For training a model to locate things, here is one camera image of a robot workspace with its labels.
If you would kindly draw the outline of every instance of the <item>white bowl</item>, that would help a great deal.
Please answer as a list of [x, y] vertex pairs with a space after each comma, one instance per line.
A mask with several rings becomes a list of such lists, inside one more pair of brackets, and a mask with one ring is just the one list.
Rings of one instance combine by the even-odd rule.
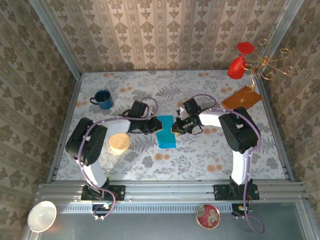
[[56, 206], [50, 201], [42, 201], [31, 209], [27, 223], [31, 231], [41, 233], [54, 224], [56, 216]]

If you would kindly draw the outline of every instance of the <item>damask wallpaper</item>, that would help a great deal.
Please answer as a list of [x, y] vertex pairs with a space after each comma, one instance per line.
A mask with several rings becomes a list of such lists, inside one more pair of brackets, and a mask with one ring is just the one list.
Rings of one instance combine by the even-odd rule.
[[292, 50], [296, 74], [270, 82], [273, 112], [295, 176], [304, 182], [320, 226], [320, 4], [304, 1], [279, 48]]
[[20, 239], [75, 80], [33, 7], [0, 1], [0, 240]]
[[43, 0], [81, 72], [226, 69], [288, 0]]

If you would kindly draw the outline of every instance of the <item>blue sponge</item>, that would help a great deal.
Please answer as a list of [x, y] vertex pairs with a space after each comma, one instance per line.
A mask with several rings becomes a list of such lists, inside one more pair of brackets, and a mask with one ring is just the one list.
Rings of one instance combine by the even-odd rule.
[[174, 116], [162, 115], [157, 116], [157, 119], [162, 122], [163, 130], [156, 133], [159, 148], [161, 149], [174, 149], [176, 147], [176, 137], [171, 132], [171, 126], [174, 124]]

